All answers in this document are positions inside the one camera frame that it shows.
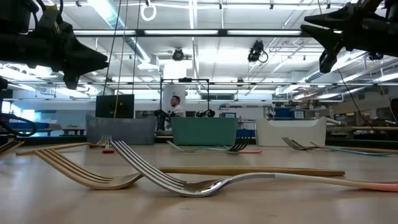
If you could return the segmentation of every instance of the cable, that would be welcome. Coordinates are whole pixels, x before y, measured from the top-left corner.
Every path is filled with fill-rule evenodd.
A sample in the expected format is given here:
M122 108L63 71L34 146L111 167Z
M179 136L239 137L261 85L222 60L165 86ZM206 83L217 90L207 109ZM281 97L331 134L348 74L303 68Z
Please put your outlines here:
M16 119L19 121L24 121L28 124L30 124L32 126L32 131L29 134L24 134L24 133L20 133L17 132L15 130L13 130L12 128L10 128L6 122L4 122L2 119L3 118L8 118L10 119ZM7 130L8 132L10 132L11 134L15 135L15 136L21 136L21 137L29 137L34 135L37 132L37 127L36 124L33 121L29 121L28 119L25 118L20 118L14 114L6 114L6 113L1 113L1 119L0 119L0 126L2 126L5 130Z
M145 4L145 5L141 6L141 17L145 21L151 21L151 20L155 19L155 17L156 17L156 6L151 4L150 0L148 0L147 3L148 3L148 5ZM147 17L147 16L145 16L145 9L150 8L150 7L152 8L153 13L150 17Z
M113 34L113 40L112 40L112 46L111 46L111 52L109 53L109 66L106 69L106 75L105 75L105 84L104 84L104 91L102 92L102 96L105 95L105 90L106 90L106 83L108 82L108 75L109 75L109 68L111 67L111 59L112 59L112 52L113 52L113 46L114 46L114 40L116 38L116 31L118 30L118 24L119 24L119 16L120 16L120 9L122 6L122 0L119 1L119 9L118 9L118 16L116 18L116 25L114 27L114 34Z
M126 15L124 16L125 18L127 18L128 10L129 10L129 6L126 6ZM126 35L126 27L127 27L127 20L124 23L123 39L124 39L124 37ZM114 106L113 118L116 118L116 113L118 112L119 86L120 86L120 79L121 79L121 75L122 75L124 43L125 43L125 41L123 41L123 43L122 43L122 58L120 60L120 66L119 66L119 80L118 80L118 88L117 88L117 91L116 91L116 101L115 101L115 106Z
M322 8L321 8L321 3L319 2L319 0L318 0L318 6L319 6L319 11L321 12L321 15L322 15Z
M138 29L138 26L139 26L139 18L140 18L140 9L138 8L138 16L137 16L137 29ZM136 58L137 58L137 45L138 45L138 37L136 37L136 46L135 46L135 48L134 48L134 65L133 65L133 70L132 70L132 85L131 85L131 88L132 88L132 94L134 94L134 84L135 84L135 82L134 82L134 78L135 78L135 76L136 76Z
M263 51L263 55L264 54L267 56L267 59L265 61L261 61L260 58L259 58L259 62L261 62L261 63L266 63L268 61L268 59L269 59L268 54L267 54L266 51Z
M35 20L35 29L36 29L37 24L39 23L39 20L37 19L37 15L36 15L35 12L33 12L33 18L34 18L34 20Z
M42 8L43 12L45 11L45 4L43 3L42 0L36 0L39 6Z
M63 11L63 0L60 0L60 14L62 14Z
M369 124L369 122L368 122L368 121L365 119L365 117L362 115L361 110L359 109L358 105L356 104L356 102L355 102L355 100L354 100L353 94L352 94L351 91L349 90L349 88L348 88L346 82L344 82L343 75L341 74L341 72L340 72L340 70L339 70L338 68L337 68L337 72L340 74L341 81L343 81L344 86L346 87L346 89L347 89L349 95L351 96L351 99L353 100L354 105L355 105L356 109L358 110L359 115L360 115L361 118L365 121L365 124L366 124L367 126L371 127L371 129L372 129L374 132L376 132L376 130Z

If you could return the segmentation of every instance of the metal frame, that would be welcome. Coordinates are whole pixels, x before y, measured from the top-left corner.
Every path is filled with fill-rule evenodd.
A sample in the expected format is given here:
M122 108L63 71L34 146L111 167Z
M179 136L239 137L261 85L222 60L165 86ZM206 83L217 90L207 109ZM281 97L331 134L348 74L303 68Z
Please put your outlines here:
M64 82L30 82L30 81L16 81L9 82L10 84L26 84L26 85L65 85ZM79 85L89 84L89 85L105 85L105 82L79 82ZM132 85L132 82L120 82L120 85ZM158 85L159 82L134 82L135 85ZM118 85L117 82L107 82L106 85ZM201 83L189 83L189 85L202 85ZM208 86L210 85L259 85L259 86L275 86L275 85L303 85L303 86L344 86L344 83L300 83L300 82L210 82L208 81ZM398 82L382 82L382 83L346 83L347 86L398 86Z
M178 81L178 83L192 83L192 81L197 81L197 85L202 85L200 81L205 81L207 82L207 109L210 109L210 81L208 78L190 78L189 81L184 82L182 79L178 78L161 78L160 79L160 110L162 110L162 92L163 92L163 82L164 81L171 81L170 83L173 83L173 81Z

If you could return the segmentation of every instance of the table surface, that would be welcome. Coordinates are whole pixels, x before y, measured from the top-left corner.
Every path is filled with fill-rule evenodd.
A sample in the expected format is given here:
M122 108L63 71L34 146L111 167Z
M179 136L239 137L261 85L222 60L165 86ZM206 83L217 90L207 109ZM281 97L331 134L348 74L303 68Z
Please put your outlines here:
M183 153L166 144L133 146L155 166L281 166L338 169L347 179L398 179L398 157L257 147L262 154ZM104 175L134 171L119 154L77 147L63 154ZM174 175L191 181L207 175ZM396 223L398 194L294 180L249 180L206 198L179 197L147 179L123 190L90 190L35 156L0 157L0 223Z

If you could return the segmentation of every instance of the red object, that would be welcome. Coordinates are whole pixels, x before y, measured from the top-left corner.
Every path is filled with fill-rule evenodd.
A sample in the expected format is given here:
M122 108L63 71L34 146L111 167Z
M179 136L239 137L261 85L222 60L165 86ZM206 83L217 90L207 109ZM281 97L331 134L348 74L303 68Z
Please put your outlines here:
M238 153L242 153L242 154L260 154L260 153L262 153L262 151L246 151L246 150L242 150L242 151L238 151Z
M103 149L102 153L114 153L114 149L110 149L110 148Z

